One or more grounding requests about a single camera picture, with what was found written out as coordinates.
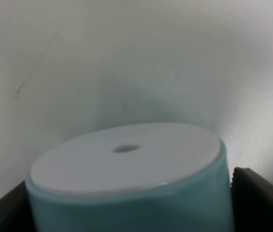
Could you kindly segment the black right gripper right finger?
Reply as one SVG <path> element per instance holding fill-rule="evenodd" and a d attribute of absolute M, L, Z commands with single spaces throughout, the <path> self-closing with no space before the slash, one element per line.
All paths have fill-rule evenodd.
<path fill-rule="evenodd" d="M 236 167 L 231 195 L 237 232 L 273 232 L 273 184 L 250 168 Z"/>

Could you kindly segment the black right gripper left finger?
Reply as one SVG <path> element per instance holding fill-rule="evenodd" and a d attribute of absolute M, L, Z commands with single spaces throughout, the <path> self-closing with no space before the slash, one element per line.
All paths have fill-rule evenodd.
<path fill-rule="evenodd" d="M 0 232 L 32 232 L 34 220 L 25 183 L 0 198 Z"/>

